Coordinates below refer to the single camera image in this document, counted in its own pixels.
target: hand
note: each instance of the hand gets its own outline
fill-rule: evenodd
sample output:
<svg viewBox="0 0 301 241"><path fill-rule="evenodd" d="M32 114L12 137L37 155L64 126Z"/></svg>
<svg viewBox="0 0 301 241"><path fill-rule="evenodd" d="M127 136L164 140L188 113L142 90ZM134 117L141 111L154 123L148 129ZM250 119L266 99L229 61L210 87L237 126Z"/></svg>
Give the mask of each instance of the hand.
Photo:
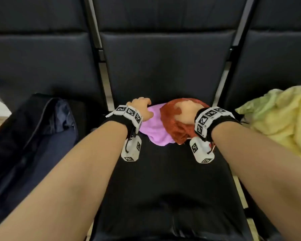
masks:
<svg viewBox="0 0 301 241"><path fill-rule="evenodd" d="M200 109L204 108L204 106L202 106L201 104L195 103L193 101L177 102L174 107L179 107L182 111L181 114L174 116L175 120L185 124L195 124L194 121L197 112Z"/></svg>
<svg viewBox="0 0 301 241"><path fill-rule="evenodd" d="M154 116L154 113L151 111L148 111L147 105L151 105L152 102L149 98L140 97L138 99L133 99L132 102L127 102L127 106L132 106L133 108L136 108L141 116L143 117L143 121L147 121L151 119Z"/></svg>

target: black and white pattern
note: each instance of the black and white pattern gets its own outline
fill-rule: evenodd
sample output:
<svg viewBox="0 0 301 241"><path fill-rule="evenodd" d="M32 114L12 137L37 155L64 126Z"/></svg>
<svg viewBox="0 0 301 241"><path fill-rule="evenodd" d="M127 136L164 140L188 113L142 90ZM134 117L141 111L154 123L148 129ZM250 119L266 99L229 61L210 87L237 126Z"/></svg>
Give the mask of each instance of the black and white pattern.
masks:
<svg viewBox="0 0 301 241"><path fill-rule="evenodd" d="M192 145L192 150L193 150L193 153L195 153L198 150L196 143L194 143Z"/></svg>
<svg viewBox="0 0 301 241"><path fill-rule="evenodd" d="M135 111L130 108L127 109L126 113L128 113L131 116L135 116Z"/></svg>
<svg viewBox="0 0 301 241"><path fill-rule="evenodd" d="M201 125L197 125L197 130L196 130L200 135L202 135L203 132L203 127Z"/></svg>
<svg viewBox="0 0 301 241"><path fill-rule="evenodd" d="M205 158L205 159L202 161L202 163L208 163L210 160L211 160L211 159Z"/></svg>
<svg viewBox="0 0 301 241"><path fill-rule="evenodd" d="M198 121L201 125L204 125L207 121L208 117L202 116L201 119Z"/></svg>
<svg viewBox="0 0 301 241"><path fill-rule="evenodd" d="M215 115L216 113L217 113L217 112L214 111L214 110L209 110L208 112L205 113L205 115L211 117L211 116Z"/></svg>
<svg viewBox="0 0 301 241"><path fill-rule="evenodd" d="M118 107L117 109L116 109L116 111L125 111L126 110L126 107Z"/></svg>
<svg viewBox="0 0 301 241"><path fill-rule="evenodd" d="M219 107L218 108L214 108L214 110L217 111L217 112L225 112L225 110L223 110L222 108L219 108Z"/></svg>
<svg viewBox="0 0 301 241"><path fill-rule="evenodd" d="M131 157L125 157L125 159L126 159L126 161L128 161L128 162L133 162L133 161L134 161L134 159L131 158Z"/></svg>
<svg viewBox="0 0 301 241"><path fill-rule="evenodd" d="M137 121L138 123L140 122L141 117L138 115L138 113L136 113L135 119L136 119L136 121Z"/></svg>
<svg viewBox="0 0 301 241"><path fill-rule="evenodd" d="M136 146L137 150L140 151L140 143L137 142L137 146Z"/></svg>

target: forearm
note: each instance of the forearm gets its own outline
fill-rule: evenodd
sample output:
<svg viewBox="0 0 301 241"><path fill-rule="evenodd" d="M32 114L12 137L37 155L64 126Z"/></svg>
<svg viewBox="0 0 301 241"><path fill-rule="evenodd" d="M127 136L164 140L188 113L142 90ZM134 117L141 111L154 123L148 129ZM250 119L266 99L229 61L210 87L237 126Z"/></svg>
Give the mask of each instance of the forearm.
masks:
<svg viewBox="0 0 301 241"><path fill-rule="evenodd" d="M220 152L288 240L301 240L301 158L237 123L212 131Z"/></svg>
<svg viewBox="0 0 301 241"><path fill-rule="evenodd" d="M85 137L0 224L0 240L83 240L126 136L109 121Z"/></svg>

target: pink cloth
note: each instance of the pink cloth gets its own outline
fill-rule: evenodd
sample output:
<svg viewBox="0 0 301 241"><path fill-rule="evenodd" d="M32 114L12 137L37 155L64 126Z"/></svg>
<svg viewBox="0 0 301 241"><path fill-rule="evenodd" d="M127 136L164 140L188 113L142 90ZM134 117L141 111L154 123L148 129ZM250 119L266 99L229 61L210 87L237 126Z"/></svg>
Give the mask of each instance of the pink cloth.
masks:
<svg viewBox="0 0 301 241"><path fill-rule="evenodd" d="M154 105L148 108L154 113L154 116L146 122L141 123L140 132L146 134L150 141L158 146L165 146L169 143L175 143L170 134L165 130L161 121L160 108L166 103Z"/></svg>

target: yellow-green fabric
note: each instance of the yellow-green fabric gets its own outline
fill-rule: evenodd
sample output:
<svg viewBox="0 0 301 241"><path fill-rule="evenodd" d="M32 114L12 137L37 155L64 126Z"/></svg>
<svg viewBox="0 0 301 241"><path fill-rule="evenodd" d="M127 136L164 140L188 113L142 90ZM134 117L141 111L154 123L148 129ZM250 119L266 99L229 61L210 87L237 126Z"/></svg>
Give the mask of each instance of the yellow-green fabric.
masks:
<svg viewBox="0 0 301 241"><path fill-rule="evenodd" d="M261 132L301 157L301 86L270 90L235 109Z"/></svg>

